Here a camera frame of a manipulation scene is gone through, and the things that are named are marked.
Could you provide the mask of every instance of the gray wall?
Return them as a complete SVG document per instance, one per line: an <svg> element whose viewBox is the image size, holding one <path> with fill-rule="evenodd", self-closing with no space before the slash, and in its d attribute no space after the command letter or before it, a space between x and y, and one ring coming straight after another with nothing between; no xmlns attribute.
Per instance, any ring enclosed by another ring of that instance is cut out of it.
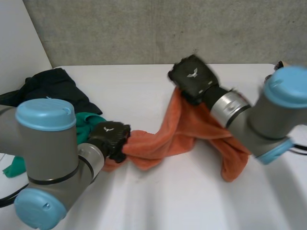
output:
<svg viewBox="0 0 307 230"><path fill-rule="evenodd" d="M306 0L24 0L53 66L307 63Z"/></svg>

